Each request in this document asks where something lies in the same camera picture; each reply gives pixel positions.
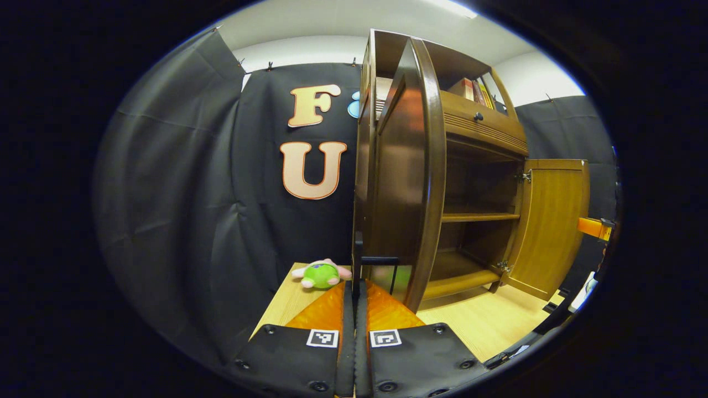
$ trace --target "cabinet top shelf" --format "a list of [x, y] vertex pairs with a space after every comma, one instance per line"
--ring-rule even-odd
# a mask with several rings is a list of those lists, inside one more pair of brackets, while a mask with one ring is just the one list
[[[399, 59], [410, 36], [385, 30], [373, 30], [376, 46], [377, 76], [392, 78], [396, 73]], [[457, 83], [462, 77], [475, 79], [491, 71], [491, 67], [469, 55], [462, 54], [452, 48], [435, 42], [421, 39], [428, 49], [433, 62], [435, 74], [440, 83], [440, 89], [446, 90]]]

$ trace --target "black curtain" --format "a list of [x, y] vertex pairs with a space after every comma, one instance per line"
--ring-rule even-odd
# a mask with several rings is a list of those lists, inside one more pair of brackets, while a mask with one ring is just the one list
[[98, 240], [118, 286], [210, 368], [247, 342], [278, 286], [268, 252], [241, 238], [252, 231], [232, 186], [243, 78], [218, 32], [183, 43], [116, 110], [94, 178]]
[[[588, 217], [616, 218], [617, 170], [610, 136], [587, 96], [554, 98], [515, 107], [532, 159], [586, 159], [590, 170]], [[588, 235], [561, 289], [579, 290], [603, 258], [605, 242]]]

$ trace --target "wooden cabinet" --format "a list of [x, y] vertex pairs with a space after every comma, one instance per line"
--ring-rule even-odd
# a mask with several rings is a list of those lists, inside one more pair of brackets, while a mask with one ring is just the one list
[[[507, 114], [444, 91], [462, 78], [493, 82]], [[581, 241], [587, 165], [527, 158], [523, 128], [491, 67], [372, 30], [360, 105], [354, 230], [364, 256], [410, 267], [399, 275], [409, 275], [401, 292], [408, 308], [489, 283], [545, 300], [555, 293]]]

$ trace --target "open cabinet door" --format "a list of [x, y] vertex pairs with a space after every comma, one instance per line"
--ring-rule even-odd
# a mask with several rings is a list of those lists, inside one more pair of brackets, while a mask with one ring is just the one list
[[364, 242], [363, 256], [370, 256], [371, 214], [373, 196], [373, 173], [375, 165], [375, 117], [376, 117], [376, 49], [374, 30], [371, 30], [361, 66], [359, 91], [359, 119], [357, 128], [357, 159], [354, 189], [354, 220], [352, 240], [361, 232]]
[[563, 283], [583, 238], [578, 218], [588, 216], [588, 162], [530, 159], [516, 238], [501, 281], [543, 300]]
[[422, 40], [406, 42], [376, 137], [370, 248], [412, 266], [404, 304], [415, 312], [435, 260], [445, 197], [443, 107]]

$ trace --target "green plush toy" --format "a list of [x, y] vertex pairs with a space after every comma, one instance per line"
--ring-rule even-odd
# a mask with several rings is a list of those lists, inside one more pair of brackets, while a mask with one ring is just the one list
[[300, 283], [306, 288], [327, 289], [339, 283], [340, 279], [351, 278], [352, 273], [326, 258], [310, 263], [305, 268], [294, 270], [292, 276], [302, 278]]

